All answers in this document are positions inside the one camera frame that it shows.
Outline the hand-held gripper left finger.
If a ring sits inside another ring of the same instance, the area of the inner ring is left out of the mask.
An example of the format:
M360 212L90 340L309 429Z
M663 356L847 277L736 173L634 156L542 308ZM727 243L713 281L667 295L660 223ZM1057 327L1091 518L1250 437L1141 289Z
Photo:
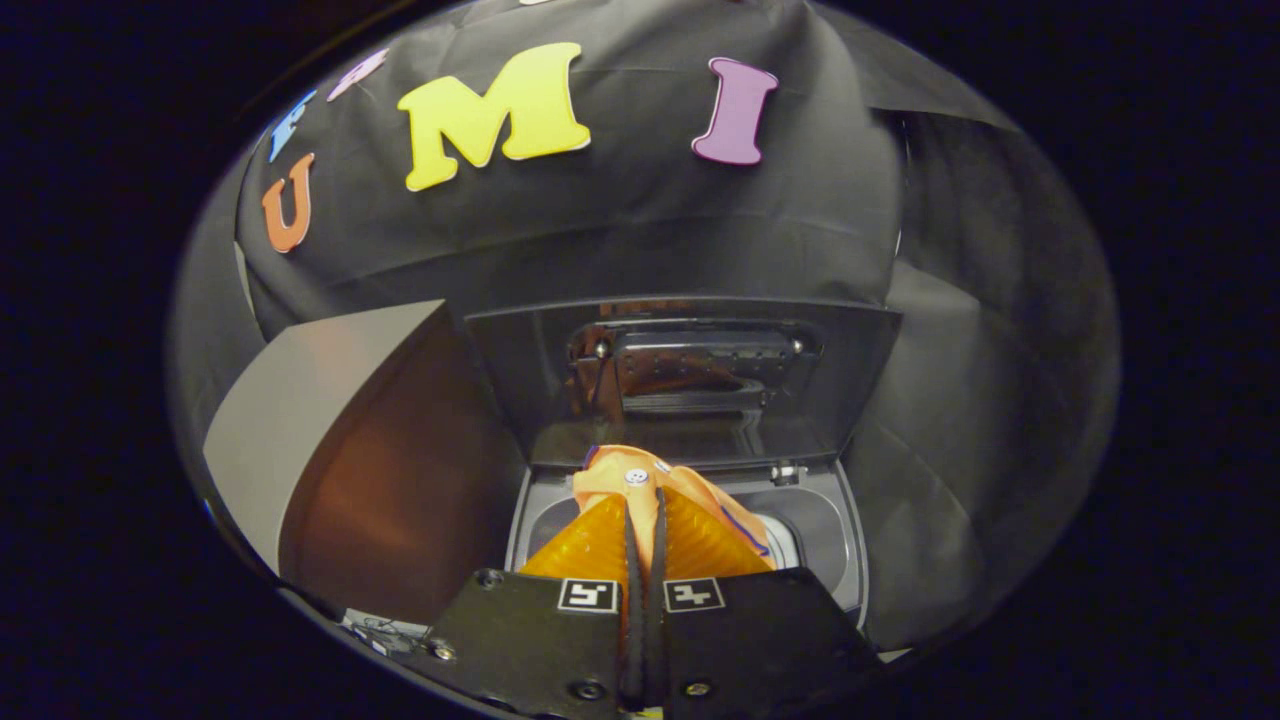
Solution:
M520 571L476 570L415 670L520 716L618 716L645 696L643 578L627 503L607 495Z

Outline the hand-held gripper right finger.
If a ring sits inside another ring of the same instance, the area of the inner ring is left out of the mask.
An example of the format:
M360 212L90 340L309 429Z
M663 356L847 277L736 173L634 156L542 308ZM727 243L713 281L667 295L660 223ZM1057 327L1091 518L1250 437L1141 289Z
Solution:
M813 571L771 570L698 502L660 491L650 702L664 715L797 716L884 674Z

